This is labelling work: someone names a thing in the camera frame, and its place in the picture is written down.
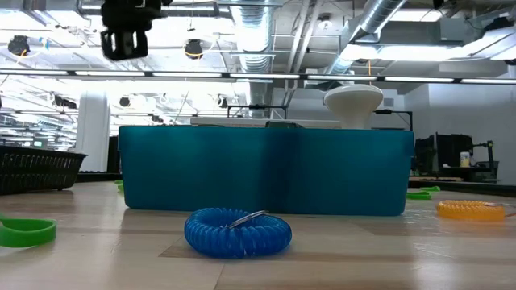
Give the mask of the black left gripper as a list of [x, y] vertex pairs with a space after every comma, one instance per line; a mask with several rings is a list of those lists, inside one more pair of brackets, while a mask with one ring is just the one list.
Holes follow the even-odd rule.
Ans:
[[146, 32], [162, 16], [161, 6], [161, 0], [105, 0], [101, 16], [106, 29], [100, 33], [104, 57], [119, 61], [147, 56]]

